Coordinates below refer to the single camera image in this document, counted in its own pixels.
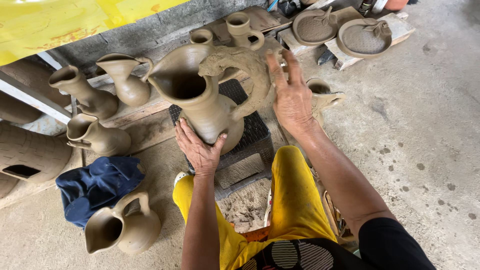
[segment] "wet clay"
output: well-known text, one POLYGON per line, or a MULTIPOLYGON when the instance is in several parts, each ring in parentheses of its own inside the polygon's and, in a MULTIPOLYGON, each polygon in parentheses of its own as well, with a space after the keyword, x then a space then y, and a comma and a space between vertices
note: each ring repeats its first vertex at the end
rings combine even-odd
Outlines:
POLYGON ((374 58, 392 45, 392 31, 386 21, 372 18, 351 20, 339 29, 338 47, 356 58, 374 58))
POLYGON ((232 37, 230 47, 245 47, 251 50, 260 49, 265 42, 262 32, 250 29, 250 17, 245 12, 234 12, 226 18, 227 30, 232 37), (248 36, 256 36, 258 41, 251 43, 248 36))
POLYGON ((148 193, 132 191, 114 208, 104 207, 90 217, 85 226, 86 249, 95 254, 118 245, 125 253, 139 254, 153 245, 160 230, 160 219, 148 206, 148 193), (140 211, 125 215, 125 207, 137 198, 140 211))
POLYGON ((331 11, 330 6, 326 12, 314 10, 300 13, 292 25, 295 39, 304 46, 317 46, 333 39, 338 24, 336 15, 331 11))
POLYGON ((93 88, 78 68, 72 65, 63 67, 52 74, 48 83, 77 98, 77 107, 84 113, 101 120, 117 112, 118 99, 112 93, 93 88))
POLYGON ((79 113, 67 124, 69 146, 92 150, 100 156, 124 156, 132 140, 130 135, 122 129, 104 127, 98 118, 92 115, 79 113), (74 142, 86 140, 90 143, 74 142))
POLYGON ((32 183, 48 181, 63 170, 72 155, 66 142, 67 138, 0 122, 0 172, 32 183))
POLYGON ((0 118, 19 124, 37 120, 42 112, 20 100, 0 91, 0 118))
POLYGON ((107 72, 115 84, 117 97, 128 106, 144 105, 150 98, 150 88, 146 84, 152 71, 153 62, 147 57, 134 58, 123 53, 109 53, 96 61, 107 72), (132 75, 133 69, 141 62, 148 62, 149 69, 143 77, 132 75))
POLYGON ((322 110, 342 103, 347 95, 344 92, 330 91, 330 86, 322 79, 310 79, 307 86, 312 91, 312 115, 320 126, 324 125, 322 110))
POLYGON ((18 178, 0 173, 0 198, 5 197, 17 185, 18 178))
POLYGON ((62 107, 68 106, 72 102, 69 95, 62 95, 58 89, 48 85, 48 78, 50 78, 53 72, 42 64, 27 59, 20 59, 1 66, 0 71, 5 72, 8 76, 62 107))
POLYGON ((248 48, 205 44, 181 46, 160 60, 148 78, 165 100, 182 108, 180 117, 207 144, 213 145, 221 133, 227 141, 221 154, 232 150, 243 134, 243 117, 256 111, 270 89, 268 68, 260 56, 248 48), (237 106, 218 93, 217 76, 228 67, 239 68, 253 80, 253 90, 237 106))
POLYGON ((202 43, 213 46, 213 34, 210 30, 207 29, 198 29, 190 33, 190 42, 193 43, 202 43))

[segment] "blue cloth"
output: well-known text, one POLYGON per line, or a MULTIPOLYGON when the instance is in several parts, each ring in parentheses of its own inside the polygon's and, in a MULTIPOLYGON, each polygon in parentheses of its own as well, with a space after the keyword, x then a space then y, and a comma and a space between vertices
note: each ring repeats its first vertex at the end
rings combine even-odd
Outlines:
POLYGON ((62 173, 55 182, 61 190, 65 219, 85 228, 100 208, 113 207, 140 184, 145 175, 140 159, 100 157, 92 164, 62 173))

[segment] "yellow pants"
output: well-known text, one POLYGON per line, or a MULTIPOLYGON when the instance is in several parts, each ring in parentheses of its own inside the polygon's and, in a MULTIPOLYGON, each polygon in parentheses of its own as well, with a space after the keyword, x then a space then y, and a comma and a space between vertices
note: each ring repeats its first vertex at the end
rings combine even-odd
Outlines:
MULTIPOLYGON (((173 189, 173 201, 187 221, 192 200, 193 176, 183 177, 173 189)), ((272 164, 272 211, 268 240, 250 242, 235 232, 216 205, 220 236, 220 269, 234 270, 274 241, 328 238, 336 242, 315 186, 312 173, 300 150, 281 147, 272 164)))

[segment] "clay plate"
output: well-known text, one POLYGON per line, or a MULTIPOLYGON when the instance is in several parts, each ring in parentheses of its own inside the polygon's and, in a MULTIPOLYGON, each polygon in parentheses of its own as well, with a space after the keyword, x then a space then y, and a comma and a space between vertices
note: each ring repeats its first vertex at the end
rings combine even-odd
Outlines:
POLYGON ((374 58, 384 53, 392 45, 392 32, 385 21, 377 22, 384 26, 382 32, 376 37, 376 31, 365 30, 366 27, 373 28, 372 24, 365 20, 351 20, 342 25, 338 31, 336 37, 338 47, 349 56, 374 58))
POLYGON ((293 35, 304 46, 318 46, 333 39, 338 30, 336 16, 327 12, 314 10, 302 12, 293 21, 293 35))

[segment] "black shirt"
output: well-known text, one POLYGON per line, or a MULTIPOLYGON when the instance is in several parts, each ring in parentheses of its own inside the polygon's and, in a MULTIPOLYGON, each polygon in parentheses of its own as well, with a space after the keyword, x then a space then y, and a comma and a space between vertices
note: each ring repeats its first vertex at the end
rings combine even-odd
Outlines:
POLYGON ((326 238, 276 241, 238 270, 434 270, 420 245, 390 218, 376 218, 359 231, 361 258, 326 238))

